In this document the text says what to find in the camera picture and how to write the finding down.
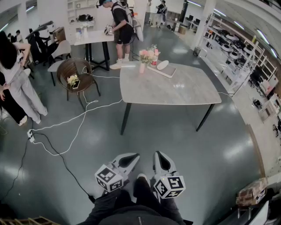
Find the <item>grey upholstered chair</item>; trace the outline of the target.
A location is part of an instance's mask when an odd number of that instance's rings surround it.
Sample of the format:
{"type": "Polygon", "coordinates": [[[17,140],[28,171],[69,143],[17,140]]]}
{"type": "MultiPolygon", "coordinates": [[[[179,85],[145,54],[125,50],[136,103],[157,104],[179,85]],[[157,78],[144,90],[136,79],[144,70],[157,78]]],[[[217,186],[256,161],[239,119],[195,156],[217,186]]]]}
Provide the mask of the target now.
{"type": "Polygon", "coordinates": [[[65,61],[64,59],[56,61],[55,59],[58,59],[59,56],[65,56],[66,57],[65,60],[71,58],[71,45],[67,40],[61,41],[57,49],[48,58],[49,65],[50,65],[48,68],[48,72],[51,75],[54,86],[55,86],[55,80],[54,80],[53,73],[56,73],[59,65],[65,61]]]}

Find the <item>brown cardboard box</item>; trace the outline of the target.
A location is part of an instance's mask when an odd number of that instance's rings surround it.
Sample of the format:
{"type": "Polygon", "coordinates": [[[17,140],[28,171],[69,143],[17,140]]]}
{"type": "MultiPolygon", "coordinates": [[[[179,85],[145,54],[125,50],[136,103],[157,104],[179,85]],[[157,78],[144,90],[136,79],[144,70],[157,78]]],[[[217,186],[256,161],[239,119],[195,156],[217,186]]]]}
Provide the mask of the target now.
{"type": "Polygon", "coordinates": [[[54,30],[53,36],[54,36],[54,40],[59,43],[66,40],[64,27],[59,27],[56,30],[54,30]]]}

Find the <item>pink flowers bouquet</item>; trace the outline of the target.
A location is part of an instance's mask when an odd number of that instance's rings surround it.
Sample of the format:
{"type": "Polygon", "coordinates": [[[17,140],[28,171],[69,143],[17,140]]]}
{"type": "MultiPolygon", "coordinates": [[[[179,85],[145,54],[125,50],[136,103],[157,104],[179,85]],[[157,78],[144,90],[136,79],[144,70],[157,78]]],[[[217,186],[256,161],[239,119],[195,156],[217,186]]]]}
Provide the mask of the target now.
{"type": "Polygon", "coordinates": [[[149,48],[139,51],[140,62],[145,64],[152,63],[157,59],[160,53],[157,45],[151,45],[149,48]]]}

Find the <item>person's left forearm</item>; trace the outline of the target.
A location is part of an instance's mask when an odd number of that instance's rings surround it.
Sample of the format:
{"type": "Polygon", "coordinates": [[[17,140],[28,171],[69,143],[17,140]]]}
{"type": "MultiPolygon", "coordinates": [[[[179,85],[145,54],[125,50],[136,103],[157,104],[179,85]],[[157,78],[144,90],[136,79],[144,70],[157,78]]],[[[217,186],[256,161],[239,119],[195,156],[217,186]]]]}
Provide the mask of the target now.
{"type": "Polygon", "coordinates": [[[111,211],[113,211],[117,197],[121,194],[121,189],[109,192],[106,195],[96,199],[94,208],[89,214],[85,222],[91,224],[98,224],[111,211]]]}

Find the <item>white rectangular tray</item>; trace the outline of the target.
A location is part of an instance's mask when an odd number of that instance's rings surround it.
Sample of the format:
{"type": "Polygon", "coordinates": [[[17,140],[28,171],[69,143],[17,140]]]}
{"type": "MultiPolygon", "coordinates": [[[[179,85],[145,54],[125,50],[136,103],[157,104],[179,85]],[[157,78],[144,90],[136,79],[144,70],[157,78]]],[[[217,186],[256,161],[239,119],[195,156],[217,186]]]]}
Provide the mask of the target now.
{"type": "Polygon", "coordinates": [[[168,77],[168,78],[172,78],[173,75],[174,75],[174,73],[176,72],[176,68],[173,67],[173,66],[171,66],[170,63],[169,63],[163,70],[157,70],[157,67],[152,68],[150,65],[151,65],[151,64],[149,64],[149,65],[147,66],[148,69],[150,69],[150,70],[152,70],[152,71],[154,71],[154,72],[156,72],[156,73],[158,73],[158,74],[161,74],[161,75],[163,75],[163,76],[165,76],[165,77],[168,77]]]}

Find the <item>person's black jacket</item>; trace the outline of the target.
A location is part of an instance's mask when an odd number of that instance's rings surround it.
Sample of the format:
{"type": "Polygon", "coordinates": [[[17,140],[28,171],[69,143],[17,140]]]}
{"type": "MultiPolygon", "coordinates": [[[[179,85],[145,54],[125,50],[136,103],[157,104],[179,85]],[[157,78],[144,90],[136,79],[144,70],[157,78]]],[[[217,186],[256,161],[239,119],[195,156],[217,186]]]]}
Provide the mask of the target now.
{"type": "Polygon", "coordinates": [[[155,210],[144,205],[115,207],[98,225],[186,225],[177,208],[161,206],[155,210]]]}

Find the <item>brown wicker chair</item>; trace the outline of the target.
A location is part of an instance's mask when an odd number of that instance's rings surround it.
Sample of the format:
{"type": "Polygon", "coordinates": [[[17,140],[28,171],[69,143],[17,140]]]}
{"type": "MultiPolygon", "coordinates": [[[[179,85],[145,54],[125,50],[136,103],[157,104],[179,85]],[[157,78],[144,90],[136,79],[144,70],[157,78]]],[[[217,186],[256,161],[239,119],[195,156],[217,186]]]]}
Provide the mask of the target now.
{"type": "Polygon", "coordinates": [[[57,80],[59,84],[61,84],[62,87],[67,91],[67,101],[69,99],[69,93],[75,93],[77,95],[77,98],[85,111],[86,108],[83,105],[80,93],[88,89],[92,84],[96,85],[97,93],[99,96],[101,96],[98,84],[96,80],[93,77],[93,72],[91,69],[91,66],[88,61],[82,58],[69,58],[65,61],[63,61],[58,69],[57,69],[57,80]],[[81,65],[82,67],[86,67],[86,72],[79,73],[77,65],[81,65]],[[79,79],[80,83],[77,88],[74,88],[73,85],[71,85],[67,79],[71,76],[77,75],[77,78],[79,79]]]}

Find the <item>wooden crate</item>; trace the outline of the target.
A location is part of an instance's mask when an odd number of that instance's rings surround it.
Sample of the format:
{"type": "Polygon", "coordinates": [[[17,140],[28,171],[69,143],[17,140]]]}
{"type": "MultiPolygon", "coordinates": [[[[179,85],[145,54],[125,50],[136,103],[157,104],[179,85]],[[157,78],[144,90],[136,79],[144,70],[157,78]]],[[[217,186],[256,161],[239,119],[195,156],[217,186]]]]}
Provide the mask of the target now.
{"type": "Polygon", "coordinates": [[[39,216],[37,218],[27,219],[2,219],[0,218],[0,225],[60,225],[50,219],[39,216]]]}

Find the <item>black bag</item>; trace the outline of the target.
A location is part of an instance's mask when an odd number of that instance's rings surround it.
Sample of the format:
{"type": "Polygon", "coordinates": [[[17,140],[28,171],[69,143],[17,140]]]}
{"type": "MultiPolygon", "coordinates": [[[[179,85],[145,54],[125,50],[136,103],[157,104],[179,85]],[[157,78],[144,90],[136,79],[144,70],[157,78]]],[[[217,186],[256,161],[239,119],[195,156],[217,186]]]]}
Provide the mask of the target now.
{"type": "Polygon", "coordinates": [[[90,22],[90,21],[93,21],[93,17],[90,16],[89,14],[87,15],[79,15],[76,20],[78,22],[90,22]]]}

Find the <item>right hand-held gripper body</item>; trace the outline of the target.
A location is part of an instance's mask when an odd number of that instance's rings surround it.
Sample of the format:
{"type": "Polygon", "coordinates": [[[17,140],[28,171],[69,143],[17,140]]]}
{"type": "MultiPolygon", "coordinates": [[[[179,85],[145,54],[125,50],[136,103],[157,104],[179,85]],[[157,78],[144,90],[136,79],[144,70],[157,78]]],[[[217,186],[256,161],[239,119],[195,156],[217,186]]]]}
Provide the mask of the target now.
{"type": "Polygon", "coordinates": [[[171,171],[157,171],[154,169],[154,173],[151,179],[151,188],[158,199],[177,198],[186,190],[184,178],[177,169],[172,169],[171,171]]]}

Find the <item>white shelving rack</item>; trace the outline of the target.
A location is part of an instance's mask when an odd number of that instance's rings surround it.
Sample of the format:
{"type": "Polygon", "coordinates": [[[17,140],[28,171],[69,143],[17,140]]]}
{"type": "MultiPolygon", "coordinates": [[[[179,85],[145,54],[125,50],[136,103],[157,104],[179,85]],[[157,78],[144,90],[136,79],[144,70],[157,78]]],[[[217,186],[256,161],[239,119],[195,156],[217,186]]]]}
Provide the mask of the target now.
{"type": "Polygon", "coordinates": [[[274,66],[258,41],[252,42],[222,19],[211,16],[202,41],[203,60],[234,96],[250,83],[268,96],[278,84],[274,66]]]}

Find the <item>person's black trousers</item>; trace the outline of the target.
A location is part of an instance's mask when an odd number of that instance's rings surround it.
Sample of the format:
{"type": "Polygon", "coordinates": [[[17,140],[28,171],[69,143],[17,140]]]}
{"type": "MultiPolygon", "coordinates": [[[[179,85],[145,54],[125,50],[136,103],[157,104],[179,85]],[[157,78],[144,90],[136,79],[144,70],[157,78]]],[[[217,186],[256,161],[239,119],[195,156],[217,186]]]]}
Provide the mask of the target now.
{"type": "Polygon", "coordinates": [[[136,204],[144,206],[152,206],[154,194],[150,185],[144,178],[136,179],[133,186],[133,196],[137,199],[136,204]]]}

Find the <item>black and white machine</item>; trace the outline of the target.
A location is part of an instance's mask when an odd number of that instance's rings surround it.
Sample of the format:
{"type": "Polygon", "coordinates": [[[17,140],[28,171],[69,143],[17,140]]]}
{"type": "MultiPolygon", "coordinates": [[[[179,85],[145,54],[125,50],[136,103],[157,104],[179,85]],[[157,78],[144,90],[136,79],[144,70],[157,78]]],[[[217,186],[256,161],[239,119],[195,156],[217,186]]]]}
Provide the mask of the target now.
{"type": "Polygon", "coordinates": [[[58,40],[55,40],[53,32],[55,31],[53,21],[48,21],[40,25],[35,30],[29,28],[29,35],[25,38],[31,45],[31,54],[35,64],[48,62],[48,58],[58,47],[58,40]]]}

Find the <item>taped cardboard box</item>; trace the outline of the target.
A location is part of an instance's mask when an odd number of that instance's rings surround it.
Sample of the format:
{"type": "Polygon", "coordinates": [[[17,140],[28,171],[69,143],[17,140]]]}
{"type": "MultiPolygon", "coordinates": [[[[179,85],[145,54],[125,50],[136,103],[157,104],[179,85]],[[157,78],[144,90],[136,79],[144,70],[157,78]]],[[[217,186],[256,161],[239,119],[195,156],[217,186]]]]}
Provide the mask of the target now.
{"type": "Polygon", "coordinates": [[[246,207],[258,204],[266,195],[267,186],[267,178],[260,178],[256,181],[253,181],[238,192],[236,196],[236,204],[239,207],[246,207]]]}

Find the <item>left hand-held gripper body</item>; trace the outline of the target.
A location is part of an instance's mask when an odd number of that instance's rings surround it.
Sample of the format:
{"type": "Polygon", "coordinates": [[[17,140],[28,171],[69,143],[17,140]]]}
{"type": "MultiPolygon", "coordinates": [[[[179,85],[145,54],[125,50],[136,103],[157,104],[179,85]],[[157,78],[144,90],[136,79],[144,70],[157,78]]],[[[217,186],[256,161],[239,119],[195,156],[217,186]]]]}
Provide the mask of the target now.
{"type": "Polygon", "coordinates": [[[97,184],[105,191],[113,192],[127,184],[130,172],[130,163],[120,164],[118,161],[113,161],[107,165],[103,164],[94,176],[97,184]]]}

